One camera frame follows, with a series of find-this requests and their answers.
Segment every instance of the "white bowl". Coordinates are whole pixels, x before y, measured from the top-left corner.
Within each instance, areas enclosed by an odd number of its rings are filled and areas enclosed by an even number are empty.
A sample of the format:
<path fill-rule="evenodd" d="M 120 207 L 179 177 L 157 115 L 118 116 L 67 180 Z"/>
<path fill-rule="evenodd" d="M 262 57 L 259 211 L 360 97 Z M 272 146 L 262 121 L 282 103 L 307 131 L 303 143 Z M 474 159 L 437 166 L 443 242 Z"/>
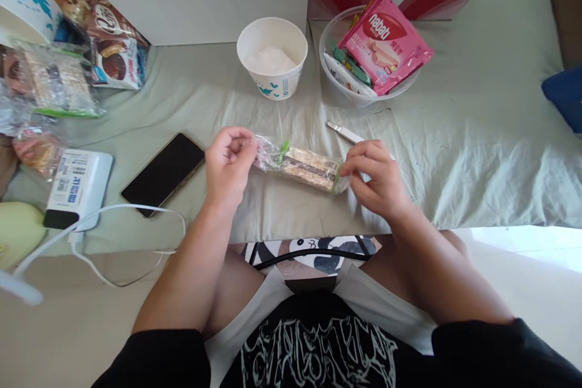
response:
<path fill-rule="evenodd" d="M 54 0 L 0 0 L 0 44 L 11 47 L 10 37 L 51 43 L 61 18 Z"/>
<path fill-rule="evenodd" d="M 420 74 L 420 70 L 416 70 L 410 76 L 408 76 L 405 80 L 400 82 L 394 88 L 390 90 L 388 94 L 381 95 L 378 97 L 369 97 L 364 96 L 362 94 L 357 94 L 342 84 L 340 84 L 329 72 L 327 68 L 326 59 L 323 56 L 323 53 L 326 51 L 328 54 L 332 54 L 332 48 L 329 43 L 330 39 L 335 42 L 335 44 L 339 44 L 340 40 L 344 37 L 347 33 L 348 29 L 350 28 L 350 24 L 352 23 L 353 16 L 355 14 L 360 14 L 365 5 L 361 6 L 354 6 L 353 8 L 347 9 L 342 13 L 336 15 L 333 20 L 331 20 L 326 28 L 324 29 L 323 33 L 321 34 L 321 39 L 319 41 L 319 62 L 321 63 L 321 67 L 326 73 L 327 79 L 335 86 L 339 92 L 344 95 L 355 107 L 362 108 L 366 107 L 372 103 L 376 103 L 378 101 L 387 100 L 397 95 L 402 94 L 406 91 L 410 86 L 416 81 L 418 75 Z"/>

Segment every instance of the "black smartphone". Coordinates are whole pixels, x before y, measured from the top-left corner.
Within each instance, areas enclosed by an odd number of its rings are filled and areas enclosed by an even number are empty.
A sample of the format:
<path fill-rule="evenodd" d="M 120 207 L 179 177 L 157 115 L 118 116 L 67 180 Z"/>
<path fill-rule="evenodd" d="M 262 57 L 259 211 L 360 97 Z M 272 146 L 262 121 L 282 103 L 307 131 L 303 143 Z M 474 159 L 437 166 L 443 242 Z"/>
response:
<path fill-rule="evenodd" d="M 183 133 L 178 133 L 121 191 L 129 203 L 161 207 L 204 162 L 204 150 Z M 156 213 L 138 209 L 150 218 Z"/>

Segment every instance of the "hand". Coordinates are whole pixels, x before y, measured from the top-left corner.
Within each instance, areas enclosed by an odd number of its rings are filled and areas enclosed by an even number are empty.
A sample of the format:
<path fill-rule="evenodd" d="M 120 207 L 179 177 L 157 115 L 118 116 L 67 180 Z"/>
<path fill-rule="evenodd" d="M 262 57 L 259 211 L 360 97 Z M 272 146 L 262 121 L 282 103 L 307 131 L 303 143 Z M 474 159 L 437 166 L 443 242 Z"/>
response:
<path fill-rule="evenodd" d="M 250 166 L 256 156 L 253 133 L 225 127 L 206 150 L 206 203 L 234 213 L 243 201 Z"/>
<path fill-rule="evenodd" d="M 372 179 L 364 182 L 361 173 Z M 412 207 L 398 164 L 382 141 L 361 141 L 347 154 L 341 176 L 352 174 L 352 190 L 358 201 L 388 222 L 398 219 Z"/>

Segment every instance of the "person's left hand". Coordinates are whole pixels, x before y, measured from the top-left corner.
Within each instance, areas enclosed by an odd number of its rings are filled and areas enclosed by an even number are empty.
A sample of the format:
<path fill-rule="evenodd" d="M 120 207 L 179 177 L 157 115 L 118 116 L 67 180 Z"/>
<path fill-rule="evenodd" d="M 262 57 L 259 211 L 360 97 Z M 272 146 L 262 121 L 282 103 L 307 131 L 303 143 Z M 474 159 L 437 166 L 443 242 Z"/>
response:
<path fill-rule="evenodd" d="M 225 127 L 206 150 L 206 203 L 234 213 L 243 201 L 256 156 L 254 135 L 244 127 Z"/>

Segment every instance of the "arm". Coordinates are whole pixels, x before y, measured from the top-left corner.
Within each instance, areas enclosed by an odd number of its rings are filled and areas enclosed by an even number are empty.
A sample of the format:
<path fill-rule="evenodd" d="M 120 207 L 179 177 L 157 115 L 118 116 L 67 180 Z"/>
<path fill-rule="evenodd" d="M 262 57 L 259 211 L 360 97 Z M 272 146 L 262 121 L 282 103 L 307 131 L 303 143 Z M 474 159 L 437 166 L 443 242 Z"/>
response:
<path fill-rule="evenodd" d="M 226 127 L 218 133 L 206 151 L 206 201 L 145 299 L 132 333 L 154 329 L 202 332 L 212 308 L 232 220 L 243 200 L 255 156 L 251 131 Z"/>
<path fill-rule="evenodd" d="M 360 172 L 371 180 L 364 182 Z M 390 225 L 414 292 L 437 324 L 514 320 L 494 289 L 411 202 L 398 164 L 382 142 L 363 141 L 352 147 L 342 168 L 342 175 L 350 173 L 360 203 Z"/>

